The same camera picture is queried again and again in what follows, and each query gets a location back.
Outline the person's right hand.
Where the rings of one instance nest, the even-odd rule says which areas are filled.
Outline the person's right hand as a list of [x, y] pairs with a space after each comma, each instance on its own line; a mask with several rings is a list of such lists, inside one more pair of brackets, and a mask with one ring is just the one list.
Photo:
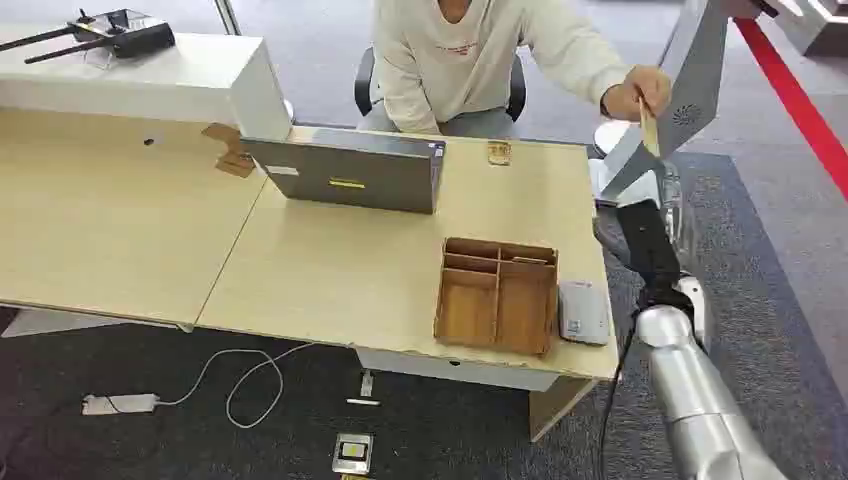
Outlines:
[[611, 119], [639, 122], [645, 107], [659, 117], [671, 102], [671, 78], [658, 67], [636, 65], [622, 83], [610, 87], [602, 96], [602, 113]]

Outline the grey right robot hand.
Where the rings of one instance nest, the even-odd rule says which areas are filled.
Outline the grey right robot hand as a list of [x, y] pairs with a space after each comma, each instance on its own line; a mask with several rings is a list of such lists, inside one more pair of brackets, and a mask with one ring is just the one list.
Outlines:
[[626, 242], [620, 262], [638, 273], [643, 282], [639, 308], [671, 306], [692, 316], [692, 300], [679, 286], [690, 274], [680, 264], [683, 245], [683, 197], [677, 168], [666, 162], [652, 181], [657, 195], [620, 203], [616, 218]]

